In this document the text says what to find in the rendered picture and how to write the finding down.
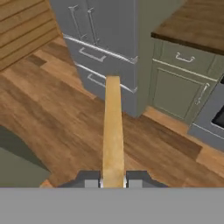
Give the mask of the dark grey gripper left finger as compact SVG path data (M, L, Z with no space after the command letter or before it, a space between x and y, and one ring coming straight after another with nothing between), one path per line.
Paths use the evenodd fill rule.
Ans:
M79 171L76 178L59 187L62 188L99 188L101 186L101 173L99 171Z

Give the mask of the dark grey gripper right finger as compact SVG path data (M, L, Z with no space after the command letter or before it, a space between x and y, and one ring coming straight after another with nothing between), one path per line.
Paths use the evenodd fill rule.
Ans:
M127 188L164 188L165 184L153 179L147 171L126 171Z

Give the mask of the green counter cabinet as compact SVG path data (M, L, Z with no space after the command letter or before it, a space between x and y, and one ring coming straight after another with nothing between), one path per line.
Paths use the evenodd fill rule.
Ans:
M0 187L39 187L50 174L23 139L0 125Z

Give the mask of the grey oven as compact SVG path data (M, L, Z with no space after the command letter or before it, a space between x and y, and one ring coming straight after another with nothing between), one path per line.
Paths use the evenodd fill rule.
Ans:
M187 134L224 152L224 74L191 124Z

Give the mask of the green cupboard run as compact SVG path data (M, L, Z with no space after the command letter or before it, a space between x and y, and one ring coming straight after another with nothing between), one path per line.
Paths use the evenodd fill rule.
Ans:
M150 35L148 104L189 124L224 74L224 0L185 0Z

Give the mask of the grey fridge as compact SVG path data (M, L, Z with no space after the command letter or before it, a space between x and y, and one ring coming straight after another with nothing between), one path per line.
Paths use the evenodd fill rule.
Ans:
M122 110L137 116L134 5L126 0L49 0L84 88L105 98L106 77L120 77Z

